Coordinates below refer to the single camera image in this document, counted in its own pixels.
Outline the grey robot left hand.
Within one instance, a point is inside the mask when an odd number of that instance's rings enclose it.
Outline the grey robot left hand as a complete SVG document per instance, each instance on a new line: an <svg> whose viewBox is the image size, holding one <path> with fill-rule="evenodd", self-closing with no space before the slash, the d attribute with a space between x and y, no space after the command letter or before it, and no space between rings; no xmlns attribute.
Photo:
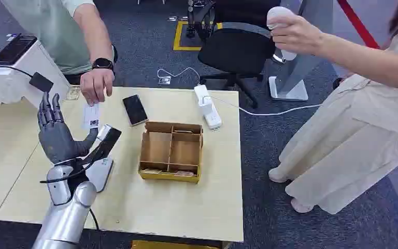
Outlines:
<svg viewBox="0 0 398 249"><path fill-rule="evenodd" d="M56 93L50 103L49 93L44 92L37 113L39 141L53 164L88 155L98 135L98 129L92 128L83 141L75 141L64 121L59 100Z"/></svg>

